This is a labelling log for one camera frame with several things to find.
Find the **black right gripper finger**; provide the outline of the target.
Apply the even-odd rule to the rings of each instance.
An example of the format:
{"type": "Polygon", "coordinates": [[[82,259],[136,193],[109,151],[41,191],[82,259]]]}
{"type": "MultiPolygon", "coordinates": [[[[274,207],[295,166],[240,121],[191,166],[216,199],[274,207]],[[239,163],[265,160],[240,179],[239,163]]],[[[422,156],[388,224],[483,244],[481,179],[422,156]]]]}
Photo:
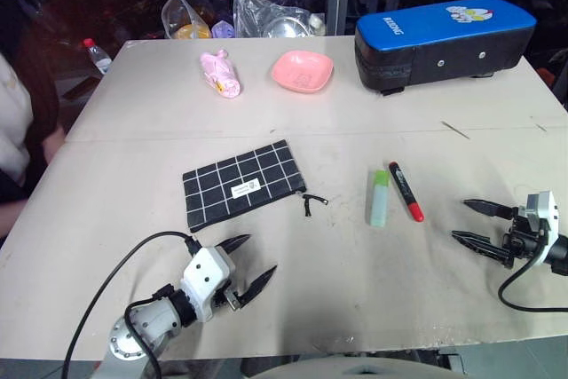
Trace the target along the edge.
{"type": "Polygon", "coordinates": [[[470,209],[488,217],[499,217],[506,220],[512,220],[517,214],[517,208],[504,206],[493,201],[465,199],[462,203],[470,209]]]}
{"type": "Polygon", "coordinates": [[[452,231],[452,237],[462,246],[473,250],[479,255],[489,257],[502,265],[511,265],[510,252],[507,249],[494,246],[488,237],[466,231],[452,231]]]}

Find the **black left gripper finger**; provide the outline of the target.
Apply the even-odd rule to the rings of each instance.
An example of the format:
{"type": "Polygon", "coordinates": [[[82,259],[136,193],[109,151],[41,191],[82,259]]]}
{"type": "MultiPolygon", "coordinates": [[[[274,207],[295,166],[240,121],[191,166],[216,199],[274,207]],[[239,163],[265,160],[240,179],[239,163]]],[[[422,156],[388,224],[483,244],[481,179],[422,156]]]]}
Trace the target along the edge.
{"type": "Polygon", "coordinates": [[[231,255],[236,249],[238,249],[241,245],[247,242],[250,239],[251,235],[241,234],[224,241],[221,241],[216,245],[217,250],[222,250],[226,255],[231,255]]]}
{"type": "Polygon", "coordinates": [[[254,300],[264,289],[267,283],[270,281],[271,277],[275,273],[277,266],[273,266],[267,271],[263,272],[256,279],[252,281],[248,289],[244,294],[237,296],[237,300],[240,303],[241,308],[244,308],[252,300],[254,300]]]}

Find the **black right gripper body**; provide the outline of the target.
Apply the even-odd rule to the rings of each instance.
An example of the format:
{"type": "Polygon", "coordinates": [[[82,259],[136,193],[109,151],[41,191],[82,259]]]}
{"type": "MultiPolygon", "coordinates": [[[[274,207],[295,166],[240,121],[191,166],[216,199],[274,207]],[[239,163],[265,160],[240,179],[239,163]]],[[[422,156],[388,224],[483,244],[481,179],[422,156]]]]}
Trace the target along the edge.
{"type": "Polygon", "coordinates": [[[512,221],[509,230],[503,235],[502,247],[508,252],[501,263],[511,269],[514,260],[532,258],[539,241],[539,231],[533,230],[520,208],[501,208],[501,217],[512,221]]]}

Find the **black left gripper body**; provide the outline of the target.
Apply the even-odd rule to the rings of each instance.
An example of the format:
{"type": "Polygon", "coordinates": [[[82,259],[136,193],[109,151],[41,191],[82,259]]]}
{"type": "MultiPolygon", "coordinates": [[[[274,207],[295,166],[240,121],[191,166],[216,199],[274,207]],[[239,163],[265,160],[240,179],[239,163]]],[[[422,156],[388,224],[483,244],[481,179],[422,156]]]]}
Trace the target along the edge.
{"type": "Polygon", "coordinates": [[[216,289],[211,297],[210,307],[213,312],[223,306],[228,306],[234,312],[244,306],[241,295],[238,293],[236,285],[231,280],[228,280],[216,289]]]}

